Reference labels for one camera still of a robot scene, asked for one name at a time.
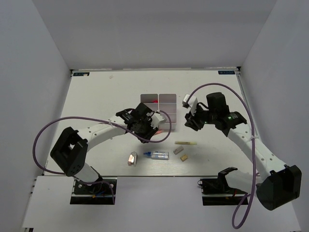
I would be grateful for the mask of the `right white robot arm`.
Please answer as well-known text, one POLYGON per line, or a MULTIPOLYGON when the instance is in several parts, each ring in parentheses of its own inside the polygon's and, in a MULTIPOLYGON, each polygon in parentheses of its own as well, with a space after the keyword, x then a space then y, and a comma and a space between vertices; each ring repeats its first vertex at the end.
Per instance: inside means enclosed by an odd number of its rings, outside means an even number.
POLYGON ((253 174, 230 167, 218 173, 218 188, 225 193, 232 189, 254 191, 254 196, 267 210, 274 210, 300 195, 301 170, 289 166, 271 152, 264 143, 252 135, 246 119, 237 111, 231 112, 221 92, 206 96, 207 104, 197 97, 185 95, 183 107, 190 111, 185 115, 185 126, 195 131, 205 125, 214 125, 236 144, 254 166, 253 174))

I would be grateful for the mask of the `yellow thin marker pen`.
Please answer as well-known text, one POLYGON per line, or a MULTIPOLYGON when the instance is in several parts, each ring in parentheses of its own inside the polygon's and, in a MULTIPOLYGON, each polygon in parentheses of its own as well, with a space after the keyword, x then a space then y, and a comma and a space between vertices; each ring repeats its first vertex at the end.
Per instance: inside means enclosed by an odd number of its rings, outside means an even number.
POLYGON ((185 141, 175 141, 176 145, 197 145, 197 142, 185 142, 185 141))

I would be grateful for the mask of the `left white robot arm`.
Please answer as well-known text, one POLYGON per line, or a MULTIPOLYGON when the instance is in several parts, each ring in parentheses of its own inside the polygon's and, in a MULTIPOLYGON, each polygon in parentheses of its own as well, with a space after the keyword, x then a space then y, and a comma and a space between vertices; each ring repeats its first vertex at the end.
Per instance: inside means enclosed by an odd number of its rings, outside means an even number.
POLYGON ((101 190, 99 174, 86 162, 86 155, 95 146, 116 136, 132 132, 146 143, 158 131, 165 118, 151 110, 144 103, 136 109, 123 110, 111 117, 106 124, 74 130, 65 128, 51 150, 50 156, 66 176, 73 176, 85 182, 92 193, 101 190))

